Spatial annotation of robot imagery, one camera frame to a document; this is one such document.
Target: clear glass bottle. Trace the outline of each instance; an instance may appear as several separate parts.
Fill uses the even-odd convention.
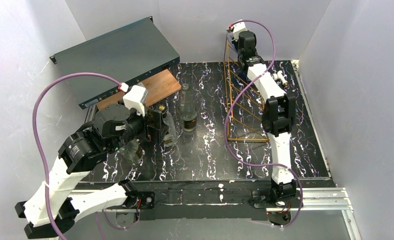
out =
[[[186,132],[191,132],[197,126],[197,106],[193,100],[190,86],[182,85],[182,96],[179,104],[180,124]]]
[[[117,151],[130,164],[138,164],[143,159],[143,149],[136,139],[131,140]]]
[[[174,118],[170,112],[166,112],[166,116],[163,118],[164,124],[169,126],[169,130],[163,138],[164,146],[171,147],[176,145],[178,142],[177,130],[175,129]]]

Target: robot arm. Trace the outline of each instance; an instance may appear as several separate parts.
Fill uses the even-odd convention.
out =
[[[284,86],[287,85],[282,72],[274,75],[268,72],[264,60],[256,50],[256,35],[248,31],[244,22],[235,24],[228,32],[231,33],[232,44],[238,53],[238,65],[250,81],[262,75],[254,82],[260,92],[264,109],[262,127],[267,133],[272,151],[272,163],[291,167],[290,137],[295,124],[296,98],[286,93],[274,80],[280,79]],[[272,173],[272,190],[275,201],[282,201],[294,197],[296,183],[293,175],[286,169],[274,166]]]
[[[107,159],[107,154],[133,139],[163,141],[168,126],[161,111],[143,105],[147,93],[144,87],[133,86],[123,97],[125,106],[112,104],[97,112],[93,121],[84,123],[59,149],[48,188],[52,217],[63,233],[89,214],[125,205],[142,194],[127,180],[84,196],[69,197],[79,181]],[[30,200],[15,206],[18,216],[28,221],[24,230],[29,239],[57,236],[46,211],[45,187],[42,184]]]

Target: bottle cap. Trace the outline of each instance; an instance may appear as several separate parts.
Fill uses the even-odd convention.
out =
[[[166,109],[165,105],[160,104],[157,106],[157,109],[161,112],[161,116],[163,118],[166,118],[166,113],[168,112],[168,110]]]
[[[189,86],[187,83],[184,83],[184,84],[182,85],[182,90],[183,90],[183,91],[188,91],[188,89],[190,89],[190,86]]]

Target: white backdrop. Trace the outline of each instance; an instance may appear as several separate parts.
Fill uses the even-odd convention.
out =
[[[66,0],[87,40],[153,16],[154,23],[179,53],[181,62],[223,60],[225,29],[252,19],[272,31],[278,60],[299,59],[330,0]],[[258,53],[272,58],[269,35],[249,25]]]
[[[394,3],[332,0],[300,72],[362,238],[394,240]]]
[[[0,240],[27,239],[15,204],[44,180],[32,131],[32,109],[57,77],[53,53],[85,41],[62,0],[0,1]],[[68,135],[84,122],[67,84],[50,90],[38,109],[38,132],[50,168]]]

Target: table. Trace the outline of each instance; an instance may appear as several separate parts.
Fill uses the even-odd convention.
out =
[[[329,177],[329,171],[321,153],[311,123],[299,81],[291,61],[275,61],[271,72],[282,70],[290,85],[287,92],[296,95],[296,127],[290,141],[292,169],[302,178]],[[180,63],[170,68],[179,83],[188,83],[198,106],[197,128],[184,132],[179,125],[179,94],[162,100],[176,122],[178,143],[164,147],[142,142],[143,160],[129,164],[112,154],[99,164],[85,182],[132,181],[205,181],[245,180],[271,178],[270,168],[243,166],[225,148],[224,120],[226,117],[226,85],[222,62]],[[271,163],[269,142],[231,142],[235,153],[253,164]]]

